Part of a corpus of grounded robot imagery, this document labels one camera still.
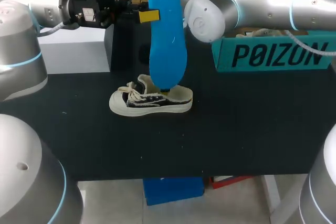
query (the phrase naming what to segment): teal box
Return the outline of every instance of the teal box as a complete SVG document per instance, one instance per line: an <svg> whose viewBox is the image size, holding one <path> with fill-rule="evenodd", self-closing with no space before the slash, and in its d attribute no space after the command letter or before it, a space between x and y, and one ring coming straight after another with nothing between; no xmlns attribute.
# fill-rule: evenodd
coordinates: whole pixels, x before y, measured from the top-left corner
<svg viewBox="0 0 336 224"><path fill-rule="evenodd" d="M297 38L314 49L336 51L336 33L310 31ZM326 69L332 60L288 36L222 38L212 43L212 52L218 72Z"/></svg>

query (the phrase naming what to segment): blue box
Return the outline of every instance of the blue box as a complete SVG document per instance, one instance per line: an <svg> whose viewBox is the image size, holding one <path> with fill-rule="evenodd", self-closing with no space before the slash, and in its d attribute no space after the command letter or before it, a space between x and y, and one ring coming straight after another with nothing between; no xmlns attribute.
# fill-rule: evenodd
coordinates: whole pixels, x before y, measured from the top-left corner
<svg viewBox="0 0 336 224"><path fill-rule="evenodd" d="M144 179L143 189L147 205L157 205L170 201L202 196L202 178Z"/></svg>
<svg viewBox="0 0 336 224"><path fill-rule="evenodd" d="M308 46L336 51L336 33L310 31L296 36ZM222 38L212 43L218 72L326 69L332 57L316 55L298 46L288 36Z"/></svg>

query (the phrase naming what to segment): shoe insole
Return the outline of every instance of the shoe insole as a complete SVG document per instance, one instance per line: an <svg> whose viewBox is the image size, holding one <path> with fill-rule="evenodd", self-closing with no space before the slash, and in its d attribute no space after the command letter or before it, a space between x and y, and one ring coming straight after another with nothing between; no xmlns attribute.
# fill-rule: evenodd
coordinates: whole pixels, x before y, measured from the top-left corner
<svg viewBox="0 0 336 224"><path fill-rule="evenodd" d="M181 0L148 0L150 9L160 11L151 22L150 75L161 90L169 90L182 79L187 65Z"/></svg>

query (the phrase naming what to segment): white shoelace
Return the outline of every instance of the white shoelace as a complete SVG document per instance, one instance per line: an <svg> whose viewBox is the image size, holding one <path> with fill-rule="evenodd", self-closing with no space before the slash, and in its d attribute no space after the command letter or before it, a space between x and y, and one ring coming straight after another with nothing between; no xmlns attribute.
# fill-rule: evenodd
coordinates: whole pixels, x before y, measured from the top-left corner
<svg viewBox="0 0 336 224"><path fill-rule="evenodd" d="M132 81L132 82L127 83L127 87L118 88L118 91L128 93L128 100L130 102L138 102L138 101L146 100L146 98L142 98L141 94L137 92L137 90L135 90L136 86L137 85L135 85L135 83Z"/></svg>

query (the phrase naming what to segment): black canvas sneaker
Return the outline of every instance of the black canvas sneaker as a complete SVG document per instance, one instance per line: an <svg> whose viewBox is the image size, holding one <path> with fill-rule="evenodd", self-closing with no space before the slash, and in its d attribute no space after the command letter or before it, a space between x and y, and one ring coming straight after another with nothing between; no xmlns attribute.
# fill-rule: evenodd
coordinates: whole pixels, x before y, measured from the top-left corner
<svg viewBox="0 0 336 224"><path fill-rule="evenodd" d="M119 115L142 116L151 113L183 113L193 104L191 89L175 86L167 95L160 92L150 76L138 77L139 87L129 82L127 87L120 87L110 98L110 109Z"/></svg>

